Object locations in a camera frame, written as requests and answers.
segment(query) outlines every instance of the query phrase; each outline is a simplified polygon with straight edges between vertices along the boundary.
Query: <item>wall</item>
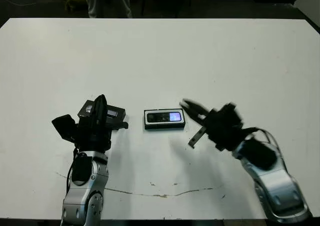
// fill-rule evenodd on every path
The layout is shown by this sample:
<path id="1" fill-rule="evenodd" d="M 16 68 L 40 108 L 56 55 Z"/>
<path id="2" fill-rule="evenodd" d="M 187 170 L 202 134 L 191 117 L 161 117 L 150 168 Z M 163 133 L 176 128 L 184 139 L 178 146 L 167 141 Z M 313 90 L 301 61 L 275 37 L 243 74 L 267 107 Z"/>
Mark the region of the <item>wall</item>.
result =
<path id="1" fill-rule="evenodd" d="M 320 0 L 297 0 L 294 6 L 320 27 Z"/>

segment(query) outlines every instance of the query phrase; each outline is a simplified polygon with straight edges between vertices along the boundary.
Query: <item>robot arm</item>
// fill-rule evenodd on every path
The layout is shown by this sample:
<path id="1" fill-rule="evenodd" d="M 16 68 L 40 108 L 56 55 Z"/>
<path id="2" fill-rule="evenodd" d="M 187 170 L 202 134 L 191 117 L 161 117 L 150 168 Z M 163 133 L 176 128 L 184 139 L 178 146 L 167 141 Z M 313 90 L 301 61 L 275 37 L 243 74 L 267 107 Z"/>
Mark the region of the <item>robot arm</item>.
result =
<path id="1" fill-rule="evenodd" d="M 202 125 L 189 145 L 194 148 L 201 136 L 207 133 L 217 149 L 231 151 L 252 177 L 255 192 L 269 220 L 292 224 L 312 217 L 297 182 L 287 171 L 277 142 L 269 132 L 256 127 L 243 129 L 241 118 L 231 103 L 220 111 L 213 109 L 210 112 L 190 100 L 184 100 L 181 106 Z M 257 131 L 265 134 L 267 142 L 255 138 L 254 132 Z"/>
<path id="2" fill-rule="evenodd" d="M 122 121 L 125 113 L 120 121 L 107 120 L 109 107 L 112 106 L 108 106 L 105 96 L 101 95 L 84 109 L 84 115 L 78 114 L 78 124 L 70 115 L 52 121 L 61 137 L 75 145 L 73 163 L 67 176 L 61 226 L 100 225 L 104 189 L 109 176 L 105 151 L 111 147 L 112 130 L 128 128 L 128 123 Z"/>

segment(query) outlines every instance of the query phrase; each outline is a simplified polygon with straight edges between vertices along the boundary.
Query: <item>gray pants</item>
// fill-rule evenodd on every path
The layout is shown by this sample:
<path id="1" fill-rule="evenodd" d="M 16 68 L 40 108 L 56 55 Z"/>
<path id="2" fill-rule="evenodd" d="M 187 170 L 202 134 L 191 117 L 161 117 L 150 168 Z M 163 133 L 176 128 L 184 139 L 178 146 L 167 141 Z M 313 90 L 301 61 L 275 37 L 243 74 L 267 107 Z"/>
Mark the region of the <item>gray pants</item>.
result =
<path id="1" fill-rule="evenodd" d="M 90 18 L 104 17 L 104 0 L 87 0 Z M 119 18 L 132 18 L 130 0 L 113 0 Z"/>

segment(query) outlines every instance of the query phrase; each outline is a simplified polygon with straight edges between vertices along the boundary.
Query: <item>white tabletop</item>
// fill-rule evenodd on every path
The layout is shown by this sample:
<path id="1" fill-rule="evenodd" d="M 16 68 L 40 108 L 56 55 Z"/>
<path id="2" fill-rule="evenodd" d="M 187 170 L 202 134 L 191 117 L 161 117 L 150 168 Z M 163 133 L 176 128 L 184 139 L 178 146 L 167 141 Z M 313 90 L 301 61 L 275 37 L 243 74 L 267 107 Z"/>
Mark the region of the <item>white tabletop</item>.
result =
<path id="1" fill-rule="evenodd" d="M 271 131 L 320 216 L 319 52 L 304 20 L 10 19 L 0 29 L 0 218 L 61 218 L 74 146 L 51 120 L 78 120 L 99 94 L 129 123 L 112 134 L 102 219 L 265 217 L 230 152 L 206 136 L 187 145 L 200 128 L 189 117 L 183 131 L 144 129 L 145 109 L 185 97 L 232 101 L 245 126 Z"/>

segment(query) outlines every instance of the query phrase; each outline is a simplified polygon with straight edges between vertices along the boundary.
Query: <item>crack on table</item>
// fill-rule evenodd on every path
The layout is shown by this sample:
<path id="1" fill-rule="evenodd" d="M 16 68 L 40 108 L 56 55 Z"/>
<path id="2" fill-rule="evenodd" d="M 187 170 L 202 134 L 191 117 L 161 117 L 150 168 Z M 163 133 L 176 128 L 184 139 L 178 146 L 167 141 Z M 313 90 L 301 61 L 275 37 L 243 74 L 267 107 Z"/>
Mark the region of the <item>crack on table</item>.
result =
<path id="1" fill-rule="evenodd" d="M 56 172 L 56 174 L 57 174 L 57 175 L 60 175 L 61 177 L 64 177 L 65 179 L 67 178 L 66 176 L 61 175 L 61 174 L 59 174 L 58 172 Z"/>
<path id="2" fill-rule="evenodd" d="M 188 194 L 188 193 L 193 193 L 193 192 L 200 192 L 200 191 L 205 191 L 205 190 L 217 190 L 219 188 L 221 188 L 223 185 L 220 185 L 218 187 L 211 187 L 211 188 L 202 188 L 202 189 L 196 189 L 196 190 L 188 190 L 188 191 L 184 191 L 181 192 L 179 194 L 176 195 L 148 195 L 148 194 L 136 194 L 133 192 L 128 192 L 128 191 L 122 191 L 122 190 L 115 190 L 115 189 L 110 189 L 110 188 L 105 188 L 105 190 L 109 190 L 109 191 L 114 191 L 114 192 L 118 192 L 118 193 L 123 193 L 123 194 L 127 194 L 127 195 L 138 195 L 138 196 L 147 196 L 147 197 L 160 197 L 160 198 L 168 198 L 168 197 L 177 197 L 180 195 L 184 195 L 184 194 Z"/>

